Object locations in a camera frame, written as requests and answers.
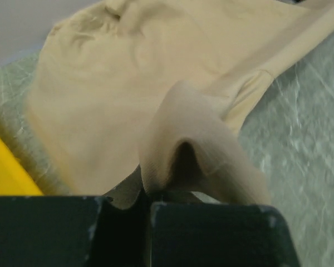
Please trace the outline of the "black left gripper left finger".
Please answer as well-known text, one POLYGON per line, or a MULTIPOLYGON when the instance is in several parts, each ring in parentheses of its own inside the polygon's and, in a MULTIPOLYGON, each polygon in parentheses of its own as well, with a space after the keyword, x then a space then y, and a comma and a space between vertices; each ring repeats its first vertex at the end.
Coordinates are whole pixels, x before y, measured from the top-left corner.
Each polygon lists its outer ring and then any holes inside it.
POLYGON ((0 196, 0 266, 143 266, 141 170, 102 196, 0 196))

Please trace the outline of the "beige t-shirt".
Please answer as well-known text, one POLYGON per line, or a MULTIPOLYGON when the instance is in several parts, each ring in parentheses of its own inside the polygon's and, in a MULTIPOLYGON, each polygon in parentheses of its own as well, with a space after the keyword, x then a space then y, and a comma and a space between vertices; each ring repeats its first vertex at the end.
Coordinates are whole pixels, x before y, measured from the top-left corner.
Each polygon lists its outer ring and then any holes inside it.
POLYGON ((333 31, 334 1, 101 1, 48 34, 27 118, 74 195, 269 204, 237 133, 333 31))

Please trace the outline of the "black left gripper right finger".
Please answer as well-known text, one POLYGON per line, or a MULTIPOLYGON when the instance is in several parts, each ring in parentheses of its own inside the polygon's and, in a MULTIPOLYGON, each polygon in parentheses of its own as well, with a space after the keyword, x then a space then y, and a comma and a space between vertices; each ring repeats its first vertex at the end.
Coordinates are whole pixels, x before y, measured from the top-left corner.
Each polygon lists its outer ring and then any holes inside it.
POLYGON ((300 266, 273 206, 172 202, 152 196, 151 266, 300 266))

